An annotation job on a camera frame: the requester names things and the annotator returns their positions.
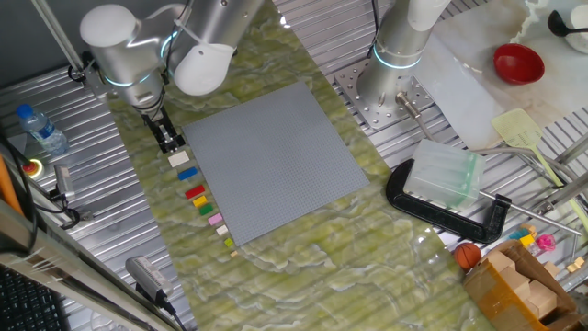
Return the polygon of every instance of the metal base plate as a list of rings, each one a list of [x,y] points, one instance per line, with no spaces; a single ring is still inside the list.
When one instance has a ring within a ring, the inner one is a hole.
[[[357,92],[357,78],[359,74],[369,65],[369,59],[352,64],[334,76],[334,81],[341,87],[343,95],[357,110],[357,114],[363,118],[365,123],[372,129],[385,128],[392,123],[406,117],[407,113],[402,107],[386,110],[374,110],[370,108]],[[418,109],[425,109],[434,104],[433,99],[426,93],[419,81],[413,76],[411,88],[406,91],[408,98]]]

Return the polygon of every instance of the white lego brick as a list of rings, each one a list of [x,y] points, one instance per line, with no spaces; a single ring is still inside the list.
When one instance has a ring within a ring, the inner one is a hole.
[[[186,151],[182,151],[178,154],[173,154],[172,156],[167,158],[169,160],[169,164],[172,167],[177,167],[183,163],[186,163],[190,160],[190,158],[187,156]]]

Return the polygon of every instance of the water bottle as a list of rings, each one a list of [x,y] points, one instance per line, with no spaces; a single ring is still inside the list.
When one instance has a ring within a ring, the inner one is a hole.
[[[20,126],[30,133],[51,155],[61,155],[67,151],[69,144],[63,133],[42,112],[35,112],[29,105],[20,105],[17,108],[20,117]]]

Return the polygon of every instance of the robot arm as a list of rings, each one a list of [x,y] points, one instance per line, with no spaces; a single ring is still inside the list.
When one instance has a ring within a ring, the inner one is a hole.
[[[119,5],[98,6],[80,34],[104,80],[135,107],[164,153],[185,144],[163,107],[167,74],[191,96],[214,91],[263,0],[191,0],[139,20]]]

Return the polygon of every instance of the black clamp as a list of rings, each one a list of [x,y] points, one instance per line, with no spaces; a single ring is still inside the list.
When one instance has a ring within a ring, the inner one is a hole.
[[[410,159],[398,165],[388,180],[386,197],[394,208],[474,242],[489,244],[500,238],[506,213],[511,206],[510,199],[497,194],[490,216],[482,224],[474,222],[404,193],[404,185],[413,169],[413,163],[414,160]]]

